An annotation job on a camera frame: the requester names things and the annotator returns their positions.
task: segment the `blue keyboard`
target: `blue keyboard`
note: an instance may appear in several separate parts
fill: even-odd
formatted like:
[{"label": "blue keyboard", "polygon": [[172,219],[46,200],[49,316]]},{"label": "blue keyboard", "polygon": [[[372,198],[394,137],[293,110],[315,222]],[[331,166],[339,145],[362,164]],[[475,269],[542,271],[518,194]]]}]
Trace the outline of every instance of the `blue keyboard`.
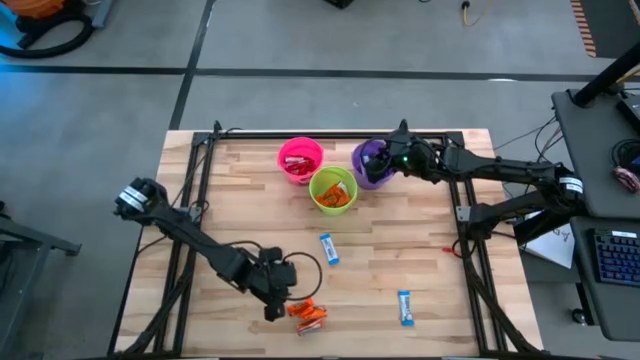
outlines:
[{"label": "blue keyboard", "polygon": [[591,230],[596,273],[602,283],[640,286],[640,236],[636,233]]}]

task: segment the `floor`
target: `floor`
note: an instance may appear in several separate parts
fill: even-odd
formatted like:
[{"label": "floor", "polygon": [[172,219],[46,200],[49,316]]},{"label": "floor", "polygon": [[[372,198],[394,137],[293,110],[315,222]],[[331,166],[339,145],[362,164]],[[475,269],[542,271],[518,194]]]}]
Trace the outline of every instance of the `floor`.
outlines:
[{"label": "floor", "polygon": [[[483,4],[472,1],[472,13]],[[550,119],[551,93],[582,86],[610,63],[585,54],[569,0],[494,0],[471,29],[459,6],[118,0],[108,27],[71,54],[0,57],[0,199],[17,221],[83,244],[77,258],[51,258],[17,349],[46,359],[107,351],[140,231],[111,214],[113,199],[133,177],[154,175],[167,129],[215,120],[392,128],[406,118],[414,128],[489,128],[498,145]],[[60,26],[40,44],[76,29]],[[17,36],[0,15],[0,44]],[[498,153],[533,159],[533,137]],[[569,162],[562,142],[548,157]],[[530,288],[547,350],[640,352],[571,323],[572,286]]]}]

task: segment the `white paper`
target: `white paper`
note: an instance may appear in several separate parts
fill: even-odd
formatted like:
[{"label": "white paper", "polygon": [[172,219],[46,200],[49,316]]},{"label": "white paper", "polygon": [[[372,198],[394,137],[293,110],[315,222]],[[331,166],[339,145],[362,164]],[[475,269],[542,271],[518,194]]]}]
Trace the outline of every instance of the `white paper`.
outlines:
[{"label": "white paper", "polygon": [[[525,219],[530,219],[537,214],[539,213],[529,214],[525,216]],[[566,224],[530,241],[527,243],[525,251],[571,269],[575,243],[571,226]]]}]

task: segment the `wooden table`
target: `wooden table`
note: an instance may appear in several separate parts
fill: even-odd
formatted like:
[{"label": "wooden table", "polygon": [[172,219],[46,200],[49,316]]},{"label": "wooden table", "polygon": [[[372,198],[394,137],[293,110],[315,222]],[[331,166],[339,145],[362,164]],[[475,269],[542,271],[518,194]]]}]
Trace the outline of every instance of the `wooden table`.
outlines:
[{"label": "wooden table", "polygon": [[[487,130],[461,131],[468,149],[493,155]],[[192,135],[172,131],[165,140],[157,180],[167,187],[170,199],[184,181]],[[326,150],[325,165],[351,169],[351,151],[361,140],[319,142]],[[289,184],[276,166],[282,143],[222,140],[216,145],[207,196],[211,208],[203,230],[218,242],[255,240],[286,253],[316,256],[325,279],[314,300],[327,307],[326,328],[299,337],[295,319],[266,322],[260,301],[218,279],[199,256],[183,356],[477,355],[462,263],[442,250],[457,237],[448,184],[396,176],[378,191],[361,191],[347,213],[328,217],[315,207],[306,187]],[[504,200],[499,182],[475,180],[474,186],[478,202]],[[497,230],[511,231],[506,226]],[[318,239],[322,233],[331,233],[340,255],[335,267],[327,264]],[[146,229],[140,246],[159,236],[157,229]],[[541,348],[515,241],[494,236],[487,247],[502,308]],[[116,350],[129,346],[159,307],[170,248],[166,240],[138,258]],[[315,286],[317,269],[305,258],[292,260],[299,279],[292,292],[303,295]],[[399,289],[411,290],[415,327],[400,325]],[[483,310],[492,338],[488,311]],[[173,339],[171,322],[169,329],[167,346]]]}]

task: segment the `vacuum cleaner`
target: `vacuum cleaner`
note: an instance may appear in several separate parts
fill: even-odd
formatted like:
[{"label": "vacuum cleaner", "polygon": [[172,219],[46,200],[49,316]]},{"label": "vacuum cleaner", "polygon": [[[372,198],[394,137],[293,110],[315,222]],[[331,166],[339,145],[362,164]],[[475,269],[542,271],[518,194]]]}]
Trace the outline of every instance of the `vacuum cleaner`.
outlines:
[{"label": "vacuum cleaner", "polygon": [[[0,46],[0,54],[9,57],[43,59],[66,54],[87,42],[94,30],[82,0],[0,0],[1,5],[17,15],[16,27],[25,34],[18,42],[19,49]],[[47,49],[29,50],[49,30],[69,21],[82,23],[76,37]]]}]

